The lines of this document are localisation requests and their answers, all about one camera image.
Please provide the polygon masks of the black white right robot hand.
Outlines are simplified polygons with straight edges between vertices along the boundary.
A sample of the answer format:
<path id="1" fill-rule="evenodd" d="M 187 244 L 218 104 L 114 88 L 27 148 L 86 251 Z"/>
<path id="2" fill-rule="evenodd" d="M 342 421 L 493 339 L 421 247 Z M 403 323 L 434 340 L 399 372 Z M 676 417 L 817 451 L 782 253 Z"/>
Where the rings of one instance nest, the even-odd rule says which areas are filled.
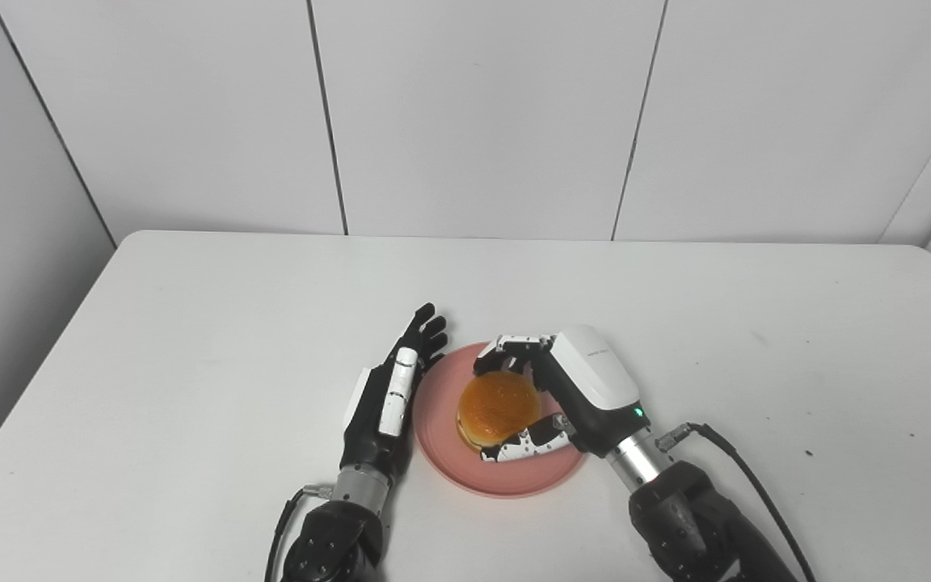
<path id="1" fill-rule="evenodd" d="M 571 443 L 637 485 L 656 478 L 668 464 L 651 438 L 637 383 L 594 328 L 573 325 L 554 335 L 500 335 L 480 352 L 474 373 L 481 378 L 503 369 L 529 369 L 536 390 L 549 394 L 561 411 L 533 421 L 497 446 L 484 447 L 484 461 L 515 461 Z"/>

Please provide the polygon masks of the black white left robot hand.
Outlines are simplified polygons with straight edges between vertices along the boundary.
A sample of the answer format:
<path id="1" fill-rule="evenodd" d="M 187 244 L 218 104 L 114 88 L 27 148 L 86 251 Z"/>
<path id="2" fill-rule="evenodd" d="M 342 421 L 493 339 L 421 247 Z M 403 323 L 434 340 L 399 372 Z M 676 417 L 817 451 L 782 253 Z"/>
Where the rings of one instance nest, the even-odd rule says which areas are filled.
<path id="1" fill-rule="evenodd" d="M 411 405 L 422 378 L 449 338 L 446 318 L 424 303 L 377 367 L 366 369 L 357 405 L 343 431 L 339 468 L 370 468 L 396 483 L 411 455 Z"/>

